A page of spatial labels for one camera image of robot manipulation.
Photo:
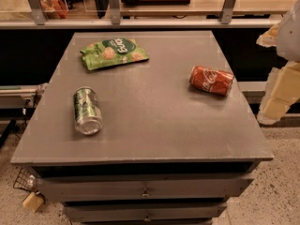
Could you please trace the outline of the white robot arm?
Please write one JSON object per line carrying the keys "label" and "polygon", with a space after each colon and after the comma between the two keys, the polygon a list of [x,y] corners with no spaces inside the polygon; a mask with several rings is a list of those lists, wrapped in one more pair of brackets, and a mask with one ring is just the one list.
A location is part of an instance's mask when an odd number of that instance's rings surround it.
{"label": "white robot arm", "polygon": [[277,55],[287,61],[283,68],[273,67],[269,73],[257,115],[261,124],[273,125],[300,99],[300,0],[256,43],[275,47]]}

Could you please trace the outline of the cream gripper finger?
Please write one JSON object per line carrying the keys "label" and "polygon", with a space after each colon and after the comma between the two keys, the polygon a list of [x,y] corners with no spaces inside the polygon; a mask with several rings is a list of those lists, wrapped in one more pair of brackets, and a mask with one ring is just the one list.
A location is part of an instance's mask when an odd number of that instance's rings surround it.
{"label": "cream gripper finger", "polygon": [[300,99],[300,63],[288,62],[282,68],[273,67],[268,76],[265,94],[257,119],[260,124],[278,122]]}
{"label": "cream gripper finger", "polygon": [[278,23],[274,24],[262,35],[259,35],[258,39],[256,40],[256,43],[262,47],[276,47],[278,28],[279,28],[279,24]]}

